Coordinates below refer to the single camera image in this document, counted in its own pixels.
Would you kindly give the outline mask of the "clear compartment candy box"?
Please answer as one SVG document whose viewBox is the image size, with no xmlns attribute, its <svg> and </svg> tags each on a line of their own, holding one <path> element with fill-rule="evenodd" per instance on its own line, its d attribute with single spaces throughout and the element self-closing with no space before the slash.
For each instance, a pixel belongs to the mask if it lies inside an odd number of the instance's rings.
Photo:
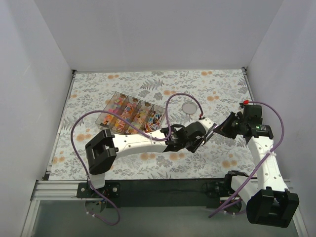
<svg viewBox="0 0 316 237">
<path fill-rule="evenodd" d="M 119 92 L 113 94 L 104 110 L 119 115 L 136 129 L 146 133 L 160 129 L 165 119 L 165 108 Z M 101 113 L 95 123 L 100 129 L 108 128 L 117 134 L 138 133 L 136 129 L 108 113 Z"/>
</svg>

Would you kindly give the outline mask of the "metal candy scoop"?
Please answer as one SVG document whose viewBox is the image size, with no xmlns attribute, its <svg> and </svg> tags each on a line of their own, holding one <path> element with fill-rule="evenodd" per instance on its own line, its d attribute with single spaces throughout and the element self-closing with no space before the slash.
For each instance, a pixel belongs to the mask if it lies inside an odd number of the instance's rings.
<svg viewBox="0 0 316 237">
<path fill-rule="evenodd" d="M 207 131 L 207 133 L 199 139 L 198 146 L 204 146 L 206 142 L 214 136 L 214 129 L 218 127 L 218 124 L 213 124 L 213 126 Z"/>
</svg>

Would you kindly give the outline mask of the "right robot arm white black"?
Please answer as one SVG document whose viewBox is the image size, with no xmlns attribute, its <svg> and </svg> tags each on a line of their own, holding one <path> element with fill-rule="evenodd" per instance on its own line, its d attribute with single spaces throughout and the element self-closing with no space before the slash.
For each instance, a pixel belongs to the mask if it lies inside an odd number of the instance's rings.
<svg viewBox="0 0 316 237">
<path fill-rule="evenodd" d="M 231 139 L 243 136 L 255 168 L 248 176 L 238 171 L 227 175 L 223 189 L 231 197 L 210 217 L 227 208 L 230 201 L 239 196 L 246 204 L 245 212 L 251 224 L 287 228 L 298 208 L 299 197 L 289 191 L 280 173 L 275 150 L 282 142 L 275 143 L 271 127 L 262 123 L 263 105 L 263 102 L 245 100 L 240 103 L 240 112 L 231 113 L 213 130 Z"/>
</svg>

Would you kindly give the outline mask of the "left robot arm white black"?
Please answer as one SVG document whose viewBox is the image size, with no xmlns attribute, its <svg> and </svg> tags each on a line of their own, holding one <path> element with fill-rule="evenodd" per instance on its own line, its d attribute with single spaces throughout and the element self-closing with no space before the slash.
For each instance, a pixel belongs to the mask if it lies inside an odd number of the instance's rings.
<svg viewBox="0 0 316 237">
<path fill-rule="evenodd" d="M 196 121 L 188 126 L 175 124 L 167 140 L 168 129 L 141 134 L 112 134 L 102 130 L 85 145 L 88 160 L 88 191 L 93 197 L 101 197 L 105 191 L 105 173 L 110 170 L 115 159 L 141 153 L 177 152 L 186 149 L 194 153 L 201 145 L 207 128 Z"/>
</svg>

